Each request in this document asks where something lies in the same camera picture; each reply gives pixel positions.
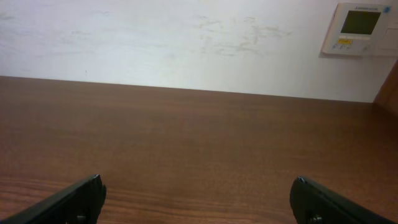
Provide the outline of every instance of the wall-mounted control panel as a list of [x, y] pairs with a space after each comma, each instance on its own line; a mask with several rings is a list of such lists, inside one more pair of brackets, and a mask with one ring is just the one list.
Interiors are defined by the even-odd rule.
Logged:
[[391, 12], [392, 6], [339, 3], [322, 52], [398, 56], [398, 26], [391, 22]]

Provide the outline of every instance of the green lcd display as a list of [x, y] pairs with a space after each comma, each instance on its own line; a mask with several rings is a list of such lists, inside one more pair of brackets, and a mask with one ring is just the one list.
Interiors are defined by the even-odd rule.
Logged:
[[341, 32], [344, 34], [371, 35], [380, 14], [380, 12], [348, 11]]

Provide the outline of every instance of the wooden surface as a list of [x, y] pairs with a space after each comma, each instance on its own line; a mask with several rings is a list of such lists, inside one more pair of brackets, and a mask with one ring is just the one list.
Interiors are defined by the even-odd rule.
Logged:
[[398, 117], [398, 62], [392, 68], [374, 102]]
[[366, 103], [0, 77], [0, 218], [98, 173], [99, 223], [295, 223], [306, 175], [398, 222], [397, 136]]

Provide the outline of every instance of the yellow button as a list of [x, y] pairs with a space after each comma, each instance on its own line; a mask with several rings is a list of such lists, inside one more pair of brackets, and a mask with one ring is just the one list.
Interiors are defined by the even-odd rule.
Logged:
[[338, 40], [339, 44], [352, 44], [353, 40], [346, 40], [346, 39], [340, 39]]

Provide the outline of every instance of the blue sticker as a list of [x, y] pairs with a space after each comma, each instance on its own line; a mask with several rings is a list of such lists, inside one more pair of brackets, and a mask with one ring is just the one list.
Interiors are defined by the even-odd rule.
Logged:
[[384, 8], [384, 13], [389, 13], [390, 12], [390, 10], [391, 10], [391, 7], [390, 6], [387, 6], [387, 7], [385, 7]]

